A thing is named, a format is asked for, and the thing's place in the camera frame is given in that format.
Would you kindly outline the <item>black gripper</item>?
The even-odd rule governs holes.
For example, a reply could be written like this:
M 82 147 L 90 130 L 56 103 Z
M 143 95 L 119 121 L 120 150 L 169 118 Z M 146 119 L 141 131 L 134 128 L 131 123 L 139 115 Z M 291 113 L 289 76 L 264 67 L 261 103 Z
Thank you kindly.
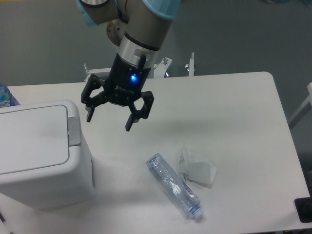
M 120 55 L 116 55 L 106 81 L 101 80 L 95 74 L 90 75 L 81 93 L 81 102 L 85 104 L 85 109 L 88 112 L 87 122 L 91 121 L 95 108 L 107 102 L 129 107 L 131 114 L 125 125 L 127 132 L 141 118 L 148 118 L 154 102 L 154 95 L 151 91 L 142 92 L 151 70 L 150 67 L 144 67 L 146 61 L 145 54 L 140 55 L 137 65 L 128 63 Z M 102 91 L 92 97 L 92 92 L 100 88 L 102 88 Z M 137 110 L 135 101 L 139 98 L 143 99 L 143 106 L 140 110 Z

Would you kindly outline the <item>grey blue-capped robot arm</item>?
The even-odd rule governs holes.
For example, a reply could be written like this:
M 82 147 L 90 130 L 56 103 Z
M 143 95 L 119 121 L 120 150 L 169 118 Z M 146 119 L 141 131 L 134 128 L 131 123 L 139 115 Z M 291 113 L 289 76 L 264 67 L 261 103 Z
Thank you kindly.
M 129 107 L 125 125 L 147 119 L 154 102 L 151 91 L 142 91 L 154 68 L 172 21 L 178 15 L 180 0 L 78 0 L 76 2 L 88 25 L 100 25 L 120 20 L 121 42 L 106 80 L 90 75 L 82 93 L 87 122 L 95 108 L 107 102 Z

